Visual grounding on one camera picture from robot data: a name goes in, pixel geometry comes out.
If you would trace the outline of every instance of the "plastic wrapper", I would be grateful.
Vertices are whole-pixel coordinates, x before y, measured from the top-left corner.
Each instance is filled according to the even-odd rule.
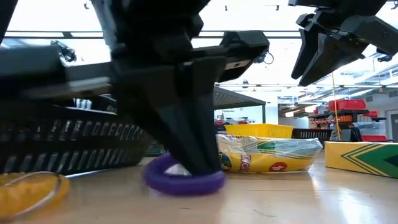
[[[288,172],[307,170],[322,149],[318,139],[274,139],[217,134],[224,170]]]

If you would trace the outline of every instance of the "purple rubber band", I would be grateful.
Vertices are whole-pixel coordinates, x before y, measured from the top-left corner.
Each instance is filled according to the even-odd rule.
[[[144,170],[146,184],[154,190],[176,196],[212,194],[224,186],[223,171],[206,176],[165,174],[170,167],[177,164],[170,153],[159,156]]]

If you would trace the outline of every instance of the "ceiling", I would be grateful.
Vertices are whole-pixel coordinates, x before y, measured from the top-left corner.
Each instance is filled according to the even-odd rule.
[[[81,37],[93,39],[60,39],[70,48],[76,50],[78,61],[74,65],[107,62],[110,60],[109,49],[101,39],[101,27],[95,11],[89,5],[85,9],[85,0],[19,0],[16,11],[9,25],[6,36],[18,39],[6,39],[3,47],[21,45],[47,45],[59,36],[56,32],[70,31]],[[398,27],[398,9],[391,10],[392,2],[388,2],[378,16],[393,26]],[[243,4],[242,0],[212,0],[200,13],[205,23],[201,39],[194,39],[194,47],[218,45],[221,39],[205,38],[209,35],[223,35],[222,30],[264,30],[270,38],[284,36],[284,39],[270,39],[270,53],[266,58],[270,65],[254,64],[247,72],[236,80],[223,83],[240,85],[244,80],[250,84],[265,84],[266,87],[224,86],[225,89],[238,91],[264,101],[278,101],[286,104],[293,101],[319,102],[326,101],[332,94],[331,86],[292,87],[298,80],[290,77],[295,60],[299,53],[301,40],[296,19],[303,13],[311,13],[311,7],[290,7],[287,0],[250,0]],[[340,85],[390,85],[398,83],[398,59],[390,62],[378,62],[376,48],[368,47],[364,51],[367,56],[333,72],[336,86]],[[331,85],[331,75],[317,82],[317,85]],[[337,88],[338,96],[355,97],[371,93],[372,88]]]

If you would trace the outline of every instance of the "table surface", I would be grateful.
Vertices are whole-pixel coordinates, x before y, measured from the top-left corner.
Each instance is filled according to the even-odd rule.
[[[97,172],[71,178],[62,203],[14,223],[398,222],[397,179],[329,169],[323,161],[321,153],[309,172],[228,174],[221,192],[190,198],[146,188],[143,166]]]

